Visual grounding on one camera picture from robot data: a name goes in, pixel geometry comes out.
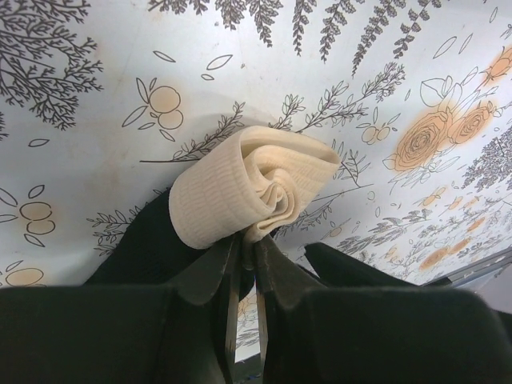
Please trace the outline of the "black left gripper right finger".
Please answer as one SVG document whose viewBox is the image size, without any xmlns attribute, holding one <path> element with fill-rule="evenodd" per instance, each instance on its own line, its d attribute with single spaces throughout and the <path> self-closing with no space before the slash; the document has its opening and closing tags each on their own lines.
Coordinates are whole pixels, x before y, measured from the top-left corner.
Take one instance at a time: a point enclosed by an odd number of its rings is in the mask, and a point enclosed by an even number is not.
<svg viewBox="0 0 512 384">
<path fill-rule="evenodd" d="M 289 260 L 269 235 L 254 244 L 254 266 L 259 292 L 272 294 L 278 305 L 287 310 L 299 304 L 307 291 L 324 288 L 319 280 Z"/>
</svg>

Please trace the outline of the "black underwear beige waistband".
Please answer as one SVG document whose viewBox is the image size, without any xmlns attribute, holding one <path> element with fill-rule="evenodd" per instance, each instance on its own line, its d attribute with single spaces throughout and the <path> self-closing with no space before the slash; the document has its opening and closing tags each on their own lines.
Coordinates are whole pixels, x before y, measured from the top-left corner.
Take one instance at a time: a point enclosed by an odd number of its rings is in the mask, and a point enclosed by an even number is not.
<svg viewBox="0 0 512 384">
<path fill-rule="evenodd" d="M 216 242 L 241 237 L 241 254 L 294 222 L 338 169 L 328 145 L 252 126 L 181 173 L 128 226 L 88 286 L 158 286 Z"/>
</svg>

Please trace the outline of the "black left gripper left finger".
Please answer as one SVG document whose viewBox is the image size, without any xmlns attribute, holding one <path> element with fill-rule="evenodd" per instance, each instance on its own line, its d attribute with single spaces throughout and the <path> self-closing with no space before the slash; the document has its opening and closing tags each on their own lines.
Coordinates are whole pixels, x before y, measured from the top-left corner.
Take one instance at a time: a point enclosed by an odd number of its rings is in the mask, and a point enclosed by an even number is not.
<svg viewBox="0 0 512 384">
<path fill-rule="evenodd" d="M 210 302 L 218 290 L 239 298 L 241 287 L 241 237 L 221 239 L 171 280 L 178 296 L 193 305 Z"/>
</svg>

